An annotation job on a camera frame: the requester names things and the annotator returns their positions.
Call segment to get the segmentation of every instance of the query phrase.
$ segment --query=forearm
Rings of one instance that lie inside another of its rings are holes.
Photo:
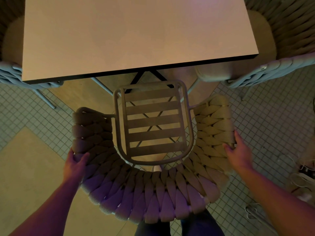
[[[315,209],[297,199],[257,171],[244,168],[241,178],[280,235],[315,235]]]
[[[47,235],[61,236],[68,212],[77,192],[77,184],[62,183],[45,203],[27,218],[10,236]]]

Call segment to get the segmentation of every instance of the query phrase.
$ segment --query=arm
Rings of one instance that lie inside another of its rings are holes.
[[[84,176],[84,168],[88,157],[89,153],[86,153],[80,162],[76,163],[73,159],[73,151],[70,149],[68,158],[65,161],[64,176],[61,185],[10,236],[63,235],[68,212]]]
[[[224,144],[228,159],[280,235],[315,235],[315,208],[281,189],[252,166],[252,153],[235,131],[237,147]]]

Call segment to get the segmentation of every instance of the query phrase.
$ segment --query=woven rope chair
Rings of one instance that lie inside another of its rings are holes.
[[[60,87],[63,81],[43,84],[22,82],[25,0],[0,0],[0,83],[33,90],[51,108],[56,108],[39,90]]]
[[[277,60],[236,80],[225,81],[228,87],[252,87],[315,64],[315,0],[244,1],[247,9],[258,11],[270,24],[277,47]]]
[[[114,92],[116,113],[105,115],[89,108],[80,108],[73,114],[73,151],[79,161],[85,152],[90,153],[86,173],[81,184],[89,199],[105,214],[114,213],[120,220],[139,223],[170,222],[184,219],[193,212],[202,212],[209,202],[220,197],[220,190],[229,180],[231,167],[222,143],[234,147],[234,126],[228,100],[222,95],[213,95],[198,106],[188,106],[185,85],[181,81],[159,82],[172,85],[148,91],[152,84],[121,87]],[[181,111],[179,86],[184,93],[190,142],[187,145]],[[124,94],[125,89],[137,91]],[[123,126],[125,129],[126,153],[121,145],[117,95],[121,95]],[[138,100],[164,98],[163,102],[128,106]],[[198,122],[198,138],[191,151],[194,136],[190,110],[193,109]],[[165,111],[173,112],[161,115]],[[146,113],[159,112],[157,117]],[[128,116],[143,114],[144,118],[128,119]],[[111,118],[115,119],[117,153],[112,135]],[[150,131],[152,126],[177,123],[179,127]],[[148,131],[129,133],[130,129],[150,127]],[[181,141],[152,146],[131,147],[130,143],[144,140],[181,137]],[[161,161],[138,161],[134,156],[182,151],[182,154]],[[169,170],[150,172],[135,168],[140,165],[160,165],[179,161]]]

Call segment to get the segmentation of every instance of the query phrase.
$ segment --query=white table top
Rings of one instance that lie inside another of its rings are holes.
[[[132,73],[257,54],[244,0],[26,0],[23,81]]]

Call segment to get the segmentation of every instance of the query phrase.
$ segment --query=black table edge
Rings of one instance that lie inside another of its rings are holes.
[[[140,68],[133,68],[133,69],[121,69],[121,70],[113,70],[113,71],[81,74],[81,75],[69,75],[69,76],[61,76],[61,77],[54,77],[54,78],[47,78],[47,79],[34,79],[34,80],[26,80],[26,81],[23,81],[23,82],[27,83],[27,84],[41,84],[41,83],[73,80],[73,79],[85,79],[85,78],[101,77],[101,76],[107,76],[107,75],[119,75],[119,74],[128,74],[128,73],[135,73],[135,72],[141,72],[141,71],[151,71],[151,70],[158,70],[158,69],[170,69],[170,68],[187,67],[187,66],[194,66],[194,65],[201,65],[201,64],[211,64],[211,63],[220,63],[220,62],[244,60],[244,59],[253,59],[257,55],[258,54],[242,55],[242,56],[235,56],[235,57],[210,59],[210,60],[199,60],[199,61],[175,63],[175,64],[156,65],[156,66],[140,67]]]

